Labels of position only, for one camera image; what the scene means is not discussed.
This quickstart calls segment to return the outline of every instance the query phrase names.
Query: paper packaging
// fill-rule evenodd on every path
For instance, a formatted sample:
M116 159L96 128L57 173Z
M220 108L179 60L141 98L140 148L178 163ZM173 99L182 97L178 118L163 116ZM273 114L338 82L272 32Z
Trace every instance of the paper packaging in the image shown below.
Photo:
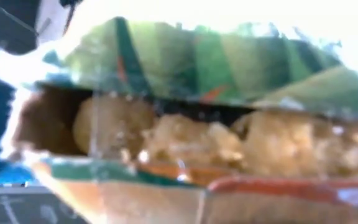
M262 23L253 22L243 7L227 2L208 2L209 7L202 1L186 2L180 7L186 5L191 7L181 11L170 2L84 1L62 40L23 56L0 50L0 80L17 88L1 139L0 158L29 167L41 183L95 224L358 223L358 184L346 185L345 180L336 180L342 182L338 185L322 180L297 180L299 184L285 179L240 178L211 167L125 166L118 160L91 159L80 153L71 129L79 104L91 92L73 87L213 105L245 106L246 102L254 107L295 107L338 116L343 109L350 109L351 118L358 118L358 72L351 69L358 66L347 66L354 64L343 60L344 54L336 50L341 44L329 47L335 38L321 43L320 37L303 35L299 21L287 26L285 19L272 24L259 17L256 20ZM264 8L261 6L252 11ZM227 10L215 10L222 7ZM216 11L227 14L217 16ZM197 24L201 30L184 28L197 25L189 16L192 12L200 17ZM227 15L240 19L220 27L215 18ZM146 22L144 35L143 25L136 26L138 21ZM150 29L155 21L162 22L161 29ZM230 27L222 32L218 29ZM267 27L268 32L259 33ZM173 35L166 35L165 29ZM129 34L134 46L128 42ZM192 43L194 49L187 48ZM305 53L311 55L308 60ZM120 56L125 56L124 71ZM13 68L18 67L17 72L23 75L12 76ZM117 86L117 77L111 75L122 72L128 76L121 77L118 83L123 83ZM139 75L145 75L146 79L141 78L145 82L137 80ZM198 84L190 85L194 79ZM41 88L39 83L62 89ZM227 85L220 89L222 83ZM148 84L151 89L144 91ZM197 181L186 184L175 180L183 171L197 176ZM234 177L227 182L221 179L228 175Z
M79 156L70 133L78 105L89 95L88 91L50 86L37 93L17 90L1 139L0 157L24 162L41 183L90 223L358 223L358 209L351 207L296 197L222 192L222 189L217 189L221 193L212 194L140 172L137 175L143 177L131 179L128 177L133 175L126 174L126 177L122 166L114 170L117 162L102 165L107 172L104 177L93 175L90 169L98 160ZM176 169L157 167L140 169L160 175L170 172L171 176ZM197 171L198 175L205 175L205 182L200 185L230 174ZM247 178L242 185L254 180Z

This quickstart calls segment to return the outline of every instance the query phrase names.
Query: fried chicken pieces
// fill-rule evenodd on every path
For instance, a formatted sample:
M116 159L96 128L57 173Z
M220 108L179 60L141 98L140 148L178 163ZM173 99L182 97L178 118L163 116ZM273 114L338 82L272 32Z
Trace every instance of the fried chicken pieces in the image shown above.
M141 162L215 166L262 176L358 175L358 122L270 109L244 115L229 128L180 114L158 118L139 99L106 95L98 103L98 147L105 158L117 158L126 149ZM93 99L81 105L73 127L84 152L90 148L93 105Z

